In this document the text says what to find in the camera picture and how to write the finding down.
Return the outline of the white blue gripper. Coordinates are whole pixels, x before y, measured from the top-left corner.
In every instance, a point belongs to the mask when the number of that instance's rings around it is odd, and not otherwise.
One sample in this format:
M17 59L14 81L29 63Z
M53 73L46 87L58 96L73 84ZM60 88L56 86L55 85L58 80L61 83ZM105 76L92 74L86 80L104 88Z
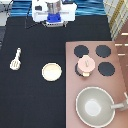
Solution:
M63 25L63 21L59 14L49 14L46 20L47 27L60 27Z

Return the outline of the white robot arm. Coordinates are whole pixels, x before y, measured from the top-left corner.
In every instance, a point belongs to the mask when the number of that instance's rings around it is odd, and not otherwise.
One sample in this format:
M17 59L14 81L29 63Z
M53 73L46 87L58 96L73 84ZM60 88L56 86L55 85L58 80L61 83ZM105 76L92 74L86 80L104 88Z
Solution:
M32 18L47 27L65 26L75 20L77 5L67 0L32 0Z

